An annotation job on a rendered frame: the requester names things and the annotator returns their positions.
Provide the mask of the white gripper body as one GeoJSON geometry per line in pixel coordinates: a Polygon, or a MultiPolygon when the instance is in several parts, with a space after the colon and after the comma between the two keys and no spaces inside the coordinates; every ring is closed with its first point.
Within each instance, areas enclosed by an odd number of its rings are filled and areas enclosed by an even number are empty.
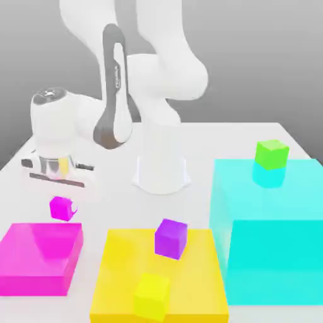
{"type": "Polygon", "coordinates": [[[54,180],[45,175],[29,173],[26,186],[35,192],[48,196],[61,196],[72,200],[95,200],[95,179],[92,176],[73,175],[54,180]]]}

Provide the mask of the small magenta cube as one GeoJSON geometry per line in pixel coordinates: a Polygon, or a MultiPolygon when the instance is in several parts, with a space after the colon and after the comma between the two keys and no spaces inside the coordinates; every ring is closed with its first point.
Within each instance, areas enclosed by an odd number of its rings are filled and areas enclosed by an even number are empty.
{"type": "Polygon", "coordinates": [[[71,199],[66,197],[53,197],[49,203],[51,217],[57,220],[69,221],[74,216],[71,212],[72,202],[71,199]]]}

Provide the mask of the small purple cube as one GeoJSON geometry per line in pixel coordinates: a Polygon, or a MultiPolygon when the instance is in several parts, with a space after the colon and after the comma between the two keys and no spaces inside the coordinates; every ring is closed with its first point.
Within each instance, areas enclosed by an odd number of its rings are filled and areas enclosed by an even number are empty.
{"type": "Polygon", "coordinates": [[[179,260],[187,243],[188,225],[164,218],[155,232],[155,254],[179,260]]]}

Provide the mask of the small yellow cube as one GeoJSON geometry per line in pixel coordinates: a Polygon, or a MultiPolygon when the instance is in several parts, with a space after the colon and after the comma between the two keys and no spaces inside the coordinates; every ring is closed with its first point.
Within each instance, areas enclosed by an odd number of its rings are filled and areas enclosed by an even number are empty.
{"type": "Polygon", "coordinates": [[[134,314],[163,322],[168,312],[170,278],[159,274],[142,274],[133,296],[134,314]]]}

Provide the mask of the small cyan cube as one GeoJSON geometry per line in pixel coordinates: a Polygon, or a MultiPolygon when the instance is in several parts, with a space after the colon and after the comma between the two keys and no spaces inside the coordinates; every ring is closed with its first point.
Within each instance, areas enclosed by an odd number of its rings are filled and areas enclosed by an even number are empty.
{"type": "Polygon", "coordinates": [[[281,187],[286,174],[286,167],[266,170],[260,164],[254,162],[252,168],[252,180],[259,186],[267,189],[281,187]]]}

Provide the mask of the small green cube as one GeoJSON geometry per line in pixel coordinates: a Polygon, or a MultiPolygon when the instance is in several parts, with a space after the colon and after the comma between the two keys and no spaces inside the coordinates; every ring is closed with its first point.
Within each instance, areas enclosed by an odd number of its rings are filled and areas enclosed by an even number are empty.
{"type": "Polygon", "coordinates": [[[255,162],[266,170],[284,168],[290,147],[279,140],[258,141],[255,162]]]}

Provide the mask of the large magenta box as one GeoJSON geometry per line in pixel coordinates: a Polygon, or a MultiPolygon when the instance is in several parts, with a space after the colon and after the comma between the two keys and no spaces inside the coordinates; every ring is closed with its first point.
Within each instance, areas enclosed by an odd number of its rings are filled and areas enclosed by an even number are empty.
{"type": "Polygon", "coordinates": [[[0,240],[0,296],[66,296],[81,223],[13,223],[0,240]]]}

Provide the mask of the large yellow box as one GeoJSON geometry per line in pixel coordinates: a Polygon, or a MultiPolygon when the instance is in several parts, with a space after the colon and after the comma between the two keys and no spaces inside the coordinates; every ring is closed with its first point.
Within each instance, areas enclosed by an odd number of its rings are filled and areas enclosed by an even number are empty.
{"type": "Polygon", "coordinates": [[[170,279],[165,323],[228,323],[228,305],[211,230],[190,229],[180,260],[156,255],[153,229],[110,229],[90,309],[91,323],[154,323],[134,315],[144,273],[170,279]]]}

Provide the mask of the large cyan box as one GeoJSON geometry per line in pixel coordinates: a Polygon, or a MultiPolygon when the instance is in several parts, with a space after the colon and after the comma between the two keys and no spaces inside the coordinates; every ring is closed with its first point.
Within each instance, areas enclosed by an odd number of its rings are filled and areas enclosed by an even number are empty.
{"type": "Polygon", "coordinates": [[[229,305],[323,305],[323,165],[289,160],[281,187],[254,160],[214,162],[209,227],[229,305]]]}

